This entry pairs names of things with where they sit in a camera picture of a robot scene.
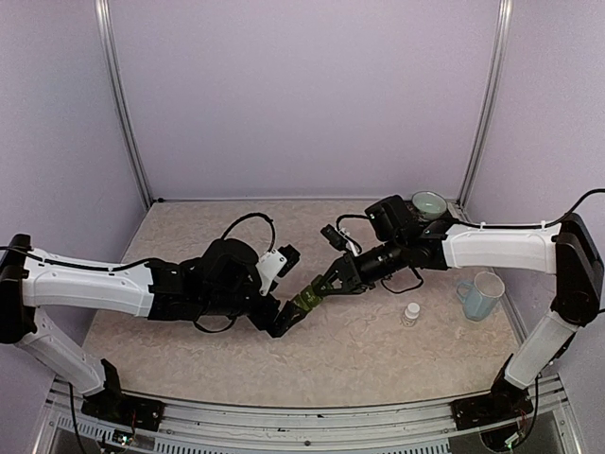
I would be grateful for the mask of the green pill organizer box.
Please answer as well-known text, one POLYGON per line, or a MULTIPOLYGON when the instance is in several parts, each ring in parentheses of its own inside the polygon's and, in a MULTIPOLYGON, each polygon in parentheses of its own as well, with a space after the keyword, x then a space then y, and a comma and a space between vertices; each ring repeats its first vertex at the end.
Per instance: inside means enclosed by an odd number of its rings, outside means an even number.
POLYGON ((313 284, 307 285, 292 298, 292 303, 304 313, 311 312, 322 301, 323 297, 317 294, 313 284))

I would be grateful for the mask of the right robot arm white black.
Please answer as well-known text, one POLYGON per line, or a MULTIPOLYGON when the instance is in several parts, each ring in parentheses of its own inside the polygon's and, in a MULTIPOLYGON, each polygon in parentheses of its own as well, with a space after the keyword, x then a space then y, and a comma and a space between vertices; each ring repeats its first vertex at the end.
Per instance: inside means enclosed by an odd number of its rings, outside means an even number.
POLYGON ((572 211, 530 225, 471 224, 449 213, 429 221, 412 201, 393 195, 368 207, 365 216, 379 246, 360 255, 345 251, 313 283, 319 297, 360 294, 404 268, 490 267, 555 275, 549 309, 483 400, 484 412, 494 420, 519 406, 547 363, 600 313, 604 263, 582 218, 572 211))

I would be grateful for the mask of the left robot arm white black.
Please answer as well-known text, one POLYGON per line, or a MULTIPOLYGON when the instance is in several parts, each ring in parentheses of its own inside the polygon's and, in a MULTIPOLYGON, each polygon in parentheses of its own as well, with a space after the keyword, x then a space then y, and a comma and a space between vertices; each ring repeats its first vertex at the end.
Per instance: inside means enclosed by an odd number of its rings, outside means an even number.
POLYGON ((146 258, 131 264, 63 258, 35 250, 28 235, 13 237, 1 258, 1 342, 14 344, 67 379, 82 394, 83 409, 99 419, 120 421, 143 400, 122 391, 116 368, 87 354, 60 331, 45 306, 122 312, 161 322, 190 322, 202 316, 246 317, 260 331, 281 337, 305 311, 280 303, 271 292, 298 263, 291 245, 263 255, 247 243, 222 235, 203 255, 170 263, 146 258))

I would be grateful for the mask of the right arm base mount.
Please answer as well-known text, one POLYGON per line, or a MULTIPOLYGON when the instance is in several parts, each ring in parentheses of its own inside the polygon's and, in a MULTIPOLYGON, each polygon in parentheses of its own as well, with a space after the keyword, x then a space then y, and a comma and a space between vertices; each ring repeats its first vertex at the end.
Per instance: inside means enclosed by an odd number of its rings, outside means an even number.
POLYGON ((532 413, 533 404, 528 397, 511 403, 508 398, 485 393, 460 398, 450 404, 457 430, 479 428, 532 413))

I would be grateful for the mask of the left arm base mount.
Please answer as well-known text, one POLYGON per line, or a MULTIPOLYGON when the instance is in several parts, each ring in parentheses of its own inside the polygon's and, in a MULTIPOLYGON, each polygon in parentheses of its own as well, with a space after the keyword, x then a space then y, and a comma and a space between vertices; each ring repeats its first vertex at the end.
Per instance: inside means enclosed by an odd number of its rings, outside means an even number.
POLYGON ((165 403, 160 400, 105 390, 85 396, 81 411, 102 421, 156 432, 164 408, 165 403))

